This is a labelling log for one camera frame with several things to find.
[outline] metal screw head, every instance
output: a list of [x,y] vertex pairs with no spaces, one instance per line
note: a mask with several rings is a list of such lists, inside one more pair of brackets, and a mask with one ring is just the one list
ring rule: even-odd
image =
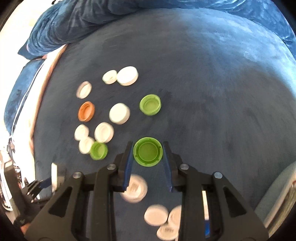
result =
[[182,170],[188,170],[189,169],[189,166],[187,164],[183,163],[183,164],[180,165],[180,168]]
[[108,169],[108,170],[114,170],[115,168],[116,168],[116,165],[113,164],[113,163],[111,163],[111,164],[109,164],[109,165],[107,166],[107,169]]
[[223,175],[222,175],[221,172],[215,172],[214,177],[217,178],[217,179],[221,179],[223,177]]
[[77,179],[77,178],[80,178],[81,177],[81,172],[75,172],[74,174],[73,174],[73,177],[75,178],[75,179]]

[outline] plastic cap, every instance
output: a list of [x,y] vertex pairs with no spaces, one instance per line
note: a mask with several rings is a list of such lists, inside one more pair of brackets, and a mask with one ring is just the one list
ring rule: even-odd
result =
[[156,232],[157,237],[165,241],[175,240],[178,234],[179,228],[174,228],[169,224],[162,225]]
[[107,84],[113,84],[117,79],[117,71],[116,70],[110,70],[107,73],[105,73],[102,77],[102,80]]
[[110,120],[118,125],[125,123],[130,117],[130,109],[123,103],[117,103],[114,105],[110,112]]
[[80,141],[81,139],[88,137],[88,135],[89,129],[84,124],[79,125],[74,132],[74,138],[76,141]]
[[108,143],[109,141],[111,141],[113,135],[114,128],[107,122],[100,123],[94,131],[95,139],[101,143]]
[[78,119],[83,122],[88,122],[94,116],[94,104],[87,101],[82,104],[78,111]]
[[90,156],[94,160],[102,160],[107,156],[108,147],[104,143],[94,142],[91,146]]
[[79,99],[84,99],[91,92],[91,83],[88,81],[83,82],[76,91],[76,96]]
[[82,154],[89,154],[93,143],[94,143],[94,139],[92,139],[91,137],[87,137],[87,138],[82,139],[78,145],[79,151]]
[[168,210],[163,205],[151,205],[144,214],[144,220],[151,226],[161,226],[168,219]]
[[170,212],[168,216],[168,224],[174,228],[180,228],[182,205],[179,205]]
[[138,71],[133,66],[121,69],[117,74],[117,81],[123,86],[132,85],[138,79]]
[[144,178],[132,174],[126,191],[120,194],[127,202],[137,203],[146,196],[147,191],[148,186]]
[[134,145],[133,156],[140,165],[152,167],[159,163],[163,157],[163,148],[158,140],[144,137]]
[[157,95],[146,95],[140,102],[140,110],[145,115],[155,115],[161,108],[160,98]]

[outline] blue fabric surface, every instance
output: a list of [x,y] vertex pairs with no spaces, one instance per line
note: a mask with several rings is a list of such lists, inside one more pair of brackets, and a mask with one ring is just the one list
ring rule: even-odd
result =
[[295,34],[271,0],[63,0],[38,19],[28,39],[29,53],[20,54],[42,56],[126,14],[157,8],[209,8],[244,17],[273,31],[296,58]]
[[26,41],[25,44],[19,49],[18,54],[21,56],[24,56],[26,59],[30,59],[30,60],[37,58],[38,56],[32,55],[28,52],[27,43],[28,43],[28,41]]
[[[131,86],[100,80],[126,66],[139,73]],[[245,18],[211,9],[130,14],[70,44],[59,59],[34,129],[36,178],[49,177],[52,162],[65,165],[68,176],[95,172],[124,152],[129,140],[153,137],[168,141],[198,171],[223,173],[255,209],[273,180],[296,160],[295,66],[277,35]],[[75,95],[83,81],[92,91],[79,99]],[[148,94],[161,99],[155,116],[139,109]],[[123,125],[111,123],[114,137],[102,161],[81,154],[73,135],[85,101],[96,107],[84,123],[91,137],[99,123],[111,123],[109,111],[116,103],[131,111]],[[134,162],[132,173],[147,181],[148,193],[135,204],[114,194],[117,238],[156,241],[158,227],[145,223],[146,209],[161,204],[171,210],[182,196],[169,192],[161,163],[147,168]]]
[[12,88],[4,111],[4,124],[9,135],[12,135],[14,131],[19,114],[35,80],[36,73],[40,70],[44,61],[45,59],[36,59],[27,63]]

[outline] green bottle cap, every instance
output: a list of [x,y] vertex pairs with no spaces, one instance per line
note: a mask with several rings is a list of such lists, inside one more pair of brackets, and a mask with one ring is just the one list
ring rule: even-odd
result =
[[140,102],[140,110],[145,115],[155,115],[161,108],[160,98],[157,95],[146,95]]
[[107,156],[108,147],[104,143],[94,142],[91,146],[90,156],[94,160],[102,160]]
[[159,163],[163,157],[163,147],[158,140],[144,137],[138,140],[133,147],[133,156],[140,165],[152,167]]

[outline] blue blanket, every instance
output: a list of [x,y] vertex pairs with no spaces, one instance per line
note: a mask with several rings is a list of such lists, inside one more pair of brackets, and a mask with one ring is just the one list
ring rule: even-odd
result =
[[274,32],[296,58],[295,34],[271,0],[63,0],[42,14],[19,54],[42,56],[126,14],[157,8],[209,8],[249,19]]
[[9,135],[12,135],[19,115],[29,95],[35,77],[45,59],[35,59],[27,63],[15,81],[4,110],[4,124]]

